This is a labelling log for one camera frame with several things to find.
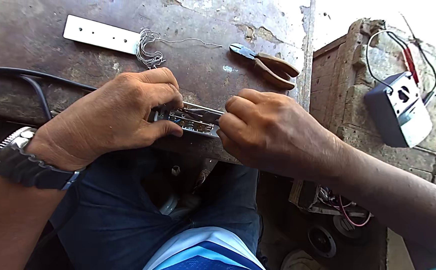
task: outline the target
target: worn wooden table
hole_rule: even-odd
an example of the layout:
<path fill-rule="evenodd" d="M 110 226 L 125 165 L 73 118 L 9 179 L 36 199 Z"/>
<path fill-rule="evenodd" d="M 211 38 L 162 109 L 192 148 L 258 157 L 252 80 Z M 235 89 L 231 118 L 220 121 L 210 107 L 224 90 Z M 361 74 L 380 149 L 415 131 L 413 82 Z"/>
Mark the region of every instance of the worn wooden table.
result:
<path fill-rule="evenodd" d="M 314 4 L 314 0 L 293 3 L 0 0 L 0 66 L 46 72 L 96 87 L 121 72 L 146 69 L 133 55 L 64 39 L 66 16 L 72 14 L 135 32 L 150 28 L 167 40 L 199 38 L 222 44 L 223 48 L 201 46 L 193 41 L 149 45 L 149 50 L 157 49 L 165 55 L 163 66 L 173 71 L 185 101 L 224 111 L 227 99 L 242 88 L 277 91 L 258 77 L 249 63 L 231 55 L 228 46 L 237 42 L 281 57 L 302 70 L 298 86 L 281 93 L 292 96 L 308 109 Z M 50 108 L 57 112 L 84 95 L 80 89 L 47 80 L 40 82 Z M 25 124 L 44 122 L 29 85 L 3 76 L 0 76 L 0 117 Z M 194 134 L 163 138 L 155 145 L 236 161 L 223 150 L 219 140 Z"/>

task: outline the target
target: metal watch band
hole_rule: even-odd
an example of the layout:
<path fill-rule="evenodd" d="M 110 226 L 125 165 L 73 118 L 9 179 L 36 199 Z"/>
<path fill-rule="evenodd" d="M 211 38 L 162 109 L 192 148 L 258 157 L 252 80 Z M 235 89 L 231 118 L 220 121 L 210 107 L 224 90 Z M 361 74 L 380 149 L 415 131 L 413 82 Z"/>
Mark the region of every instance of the metal watch band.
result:
<path fill-rule="evenodd" d="M 40 189 L 65 190 L 84 169 L 66 171 L 54 168 L 37 159 L 35 155 L 25 153 L 16 145 L 11 146 L 6 160 L 0 162 L 1 176 L 25 187 L 36 186 Z"/>

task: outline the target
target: hole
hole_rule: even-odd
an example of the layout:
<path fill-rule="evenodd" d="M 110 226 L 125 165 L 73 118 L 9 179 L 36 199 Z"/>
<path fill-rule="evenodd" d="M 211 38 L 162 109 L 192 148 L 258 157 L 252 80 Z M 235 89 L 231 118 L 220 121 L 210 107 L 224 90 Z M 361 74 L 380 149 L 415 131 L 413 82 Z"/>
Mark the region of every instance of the hole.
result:
<path fill-rule="evenodd" d="M 401 99 L 403 103 L 407 102 L 410 99 L 402 90 L 398 90 L 398 98 Z"/>

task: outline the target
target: jeans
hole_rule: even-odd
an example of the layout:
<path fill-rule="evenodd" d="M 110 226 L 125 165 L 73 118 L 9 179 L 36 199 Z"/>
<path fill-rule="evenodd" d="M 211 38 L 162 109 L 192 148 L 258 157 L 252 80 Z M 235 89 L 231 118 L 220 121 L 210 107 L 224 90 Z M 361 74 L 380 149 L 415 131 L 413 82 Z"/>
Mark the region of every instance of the jeans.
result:
<path fill-rule="evenodd" d="M 107 153 L 93 162 L 77 188 L 58 205 L 50 221 L 59 231 L 73 266 L 81 269 L 142 269 L 163 243 L 191 228 L 216 226 L 232 231 L 255 253 L 259 216 L 258 171 L 219 162 L 201 187 L 203 203 L 190 218 L 162 215 L 140 181 L 157 160 L 149 148 Z"/>

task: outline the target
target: hand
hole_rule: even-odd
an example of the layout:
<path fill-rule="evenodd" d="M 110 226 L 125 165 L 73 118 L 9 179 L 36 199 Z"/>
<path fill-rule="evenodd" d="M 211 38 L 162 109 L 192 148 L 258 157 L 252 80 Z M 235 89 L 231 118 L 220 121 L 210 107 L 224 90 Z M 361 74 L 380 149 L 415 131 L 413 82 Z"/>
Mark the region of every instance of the hand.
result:
<path fill-rule="evenodd" d="M 244 165 L 288 177 L 340 173 L 346 144 L 292 98 L 243 89 L 225 108 L 217 133 Z"/>
<path fill-rule="evenodd" d="M 180 137 L 183 130 L 171 121 L 147 121 L 160 104 L 183 107 L 178 89 L 167 68 L 121 73 L 38 129 L 26 152 L 72 171 L 106 152 L 149 146 L 168 134 Z"/>

